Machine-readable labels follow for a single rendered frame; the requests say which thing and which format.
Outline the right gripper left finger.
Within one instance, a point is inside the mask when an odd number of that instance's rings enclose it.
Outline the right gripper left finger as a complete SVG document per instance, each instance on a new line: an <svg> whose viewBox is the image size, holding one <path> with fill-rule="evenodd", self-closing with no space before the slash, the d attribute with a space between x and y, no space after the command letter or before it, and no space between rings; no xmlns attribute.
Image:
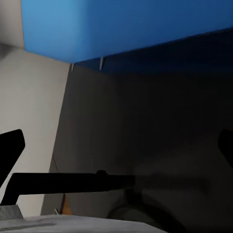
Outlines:
<svg viewBox="0 0 233 233"><path fill-rule="evenodd" d="M0 134L0 188L25 148L21 129Z"/></svg>

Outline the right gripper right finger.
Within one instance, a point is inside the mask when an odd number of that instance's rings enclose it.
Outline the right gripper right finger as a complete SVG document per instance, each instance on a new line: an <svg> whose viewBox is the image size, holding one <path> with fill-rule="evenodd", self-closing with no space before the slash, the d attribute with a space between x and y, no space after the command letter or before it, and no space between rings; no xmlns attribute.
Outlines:
<svg viewBox="0 0 233 233"><path fill-rule="evenodd" d="M217 146L233 168L233 131L222 129Z"/></svg>

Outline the monitor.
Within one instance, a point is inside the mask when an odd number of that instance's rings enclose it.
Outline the monitor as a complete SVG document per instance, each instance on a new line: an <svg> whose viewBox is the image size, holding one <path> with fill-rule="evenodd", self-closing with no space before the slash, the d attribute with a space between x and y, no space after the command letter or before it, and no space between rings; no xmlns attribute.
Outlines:
<svg viewBox="0 0 233 233"><path fill-rule="evenodd" d="M167 221L133 200L134 177L97 173L13 173L0 204L0 233L176 233ZM16 205L19 195L124 190L124 204L104 218L68 214L23 217ZM161 229L144 222L115 220L131 208L151 218Z"/></svg>

